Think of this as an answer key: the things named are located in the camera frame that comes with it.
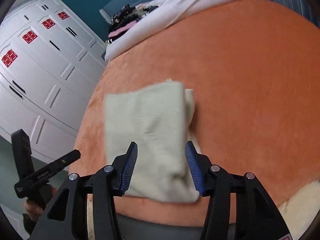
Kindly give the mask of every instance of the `white wardrobe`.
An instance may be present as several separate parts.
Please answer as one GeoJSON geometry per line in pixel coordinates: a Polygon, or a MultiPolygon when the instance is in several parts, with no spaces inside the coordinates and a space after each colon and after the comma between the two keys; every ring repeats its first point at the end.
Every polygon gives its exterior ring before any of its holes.
{"type": "Polygon", "coordinates": [[[61,0],[30,0],[0,26],[0,135],[23,129],[33,156],[73,149],[103,73],[104,42],[61,0]]]}

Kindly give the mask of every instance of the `white blanket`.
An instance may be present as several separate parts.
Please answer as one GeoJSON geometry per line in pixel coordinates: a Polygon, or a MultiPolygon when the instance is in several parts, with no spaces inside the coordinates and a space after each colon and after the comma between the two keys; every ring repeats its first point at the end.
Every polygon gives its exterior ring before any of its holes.
{"type": "Polygon", "coordinates": [[[153,0],[159,5],[147,17],[141,19],[122,37],[109,44],[105,61],[108,62],[155,33],[196,12],[233,0],[153,0]]]}
{"type": "Polygon", "coordinates": [[[194,113],[193,90],[164,82],[105,98],[106,159],[138,145],[138,158],[126,195],[163,202],[194,202],[199,197],[185,157],[194,113]]]}

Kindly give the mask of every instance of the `cream fluffy rug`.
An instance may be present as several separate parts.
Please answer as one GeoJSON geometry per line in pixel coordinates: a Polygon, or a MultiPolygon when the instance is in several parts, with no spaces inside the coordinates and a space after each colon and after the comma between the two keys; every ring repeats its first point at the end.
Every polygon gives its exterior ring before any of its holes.
{"type": "MultiPolygon", "coordinates": [[[[320,182],[313,181],[284,202],[279,211],[293,240],[298,240],[307,230],[320,209],[320,182]]],[[[92,201],[87,205],[88,239],[94,240],[92,201]]]]}

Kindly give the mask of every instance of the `orange bedspread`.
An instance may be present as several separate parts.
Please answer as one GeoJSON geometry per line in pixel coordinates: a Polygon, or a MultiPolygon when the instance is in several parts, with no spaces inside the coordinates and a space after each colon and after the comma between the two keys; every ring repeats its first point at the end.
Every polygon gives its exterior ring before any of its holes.
{"type": "MultiPolygon", "coordinates": [[[[194,89],[192,128],[202,153],[230,173],[255,173],[278,206],[320,178],[320,33],[267,0],[202,11],[112,60],[84,115],[75,144],[82,155],[70,172],[87,175],[106,164],[106,93],[168,78],[194,89]]],[[[202,226],[207,204],[116,199],[121,214],[185,226],[202,226]]]]}

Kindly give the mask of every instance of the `pile of clothes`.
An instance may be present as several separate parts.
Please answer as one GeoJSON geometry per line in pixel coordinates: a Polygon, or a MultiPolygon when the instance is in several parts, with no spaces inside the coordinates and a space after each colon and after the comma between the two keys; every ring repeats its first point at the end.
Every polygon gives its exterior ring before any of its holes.
{"type": "Polygon", "coordinates": [[[146,17],[150,12],[158,8],[158,6],[138,5],[131,7],[126,5],[122,7],[116,15],[111,18],[111,27],[109,28],[108,44],[124,35],[132,26],[134,26],[142,18],[146,17]]]}

